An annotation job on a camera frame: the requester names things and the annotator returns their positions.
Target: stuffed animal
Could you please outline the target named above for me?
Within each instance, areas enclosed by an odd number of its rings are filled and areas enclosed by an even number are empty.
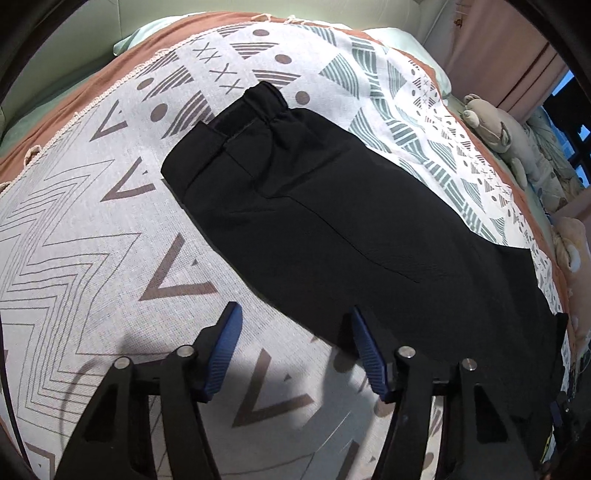
[[[554,221],[556,263],[569,288],[570,321],[574,330],[573,363],[578,362],[591,339],[591,252],[585,226],[576,218]]]
[[[467,95],[464,103],[462,119],[507,163],[519,187],[525,190],[530,182],[550,213],[564,206],[564,191],[552,165],[517,120],[478,95]]]

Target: black cable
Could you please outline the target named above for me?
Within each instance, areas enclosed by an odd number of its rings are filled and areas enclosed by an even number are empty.
[[[21,432],[18,431],[17,418],[14,415],[14,409],[12,408],[12,401],[10,400],[10,390],[8,389],[8,376],[6,374],[6,362],[4,360],[4,334],[2,333],[2,316],[0,315],[0,382],[2,384],[2,391],[4,392],[4,400],[6,402],[6,408],[8,410],[8,417],[10,418],[10,425],[12,425],[12,431],[17,439],[18,448],[21,451],[21,455],[25,463],[30,468],[31,462],[27,456],[27,451],[22,443]]]

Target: bedspread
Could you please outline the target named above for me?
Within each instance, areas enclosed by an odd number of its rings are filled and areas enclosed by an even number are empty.
[[[9,383],[40,478],[52,477],[115,358],[164,356],[230,300],[243,307],[242,337],[222,391],[201,406],[222,477],[371,477],[392,406],[353,359],[259,299],[161,178],[164,158],[196,122],[262,80],[291,108],[325,116],[418,178],[472,231],[530,249],[540,289],[561,311],[552,262],[511,187],[422,65],[313,25],[249,21],[193,34],[76,114],[0,194]],[[565,341],[565,365],[569,355]],[[434,399],[423,478],[434,476],[442,408]],[[150,415],[158,476],[169,478],[157,399]]]

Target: black pants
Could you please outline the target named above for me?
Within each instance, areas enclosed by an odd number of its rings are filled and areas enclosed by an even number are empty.
[[[433,359],[475,359],[515,417],[558,393],[565,325],[530,251],[472,233],[420,181],[322,116],[288,109],[271,85],[196,125],[162,174],[242,278],[315,335],[339,344],[343,315],[362,304]]]

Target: metal pin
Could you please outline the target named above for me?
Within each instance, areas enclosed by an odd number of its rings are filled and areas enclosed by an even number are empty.
[[[113,362],[113,366],[117,370],[123,370],[124,368],[127,368],[130,363],[131,360],[129,360],[129,358],[127,358],[126,356],[120,356],[117,360]]]
[[[193,347],[191,345],[183,345],[178,347],[177,349],[177,355],[178,356],[191,356],[193,354],[195,350],[193,349]]]
[[[402,346],[398,349],[398,354],[404,358],[412,358],[416,353],[417,351],[411,346]]]
[[[472,358],[465,358],[462,360],[462,367],[464,367],[466,370],[469,370],[470,372],[476,370],[477,366],[478,364],[476,363],[476,360],[473,360]]]

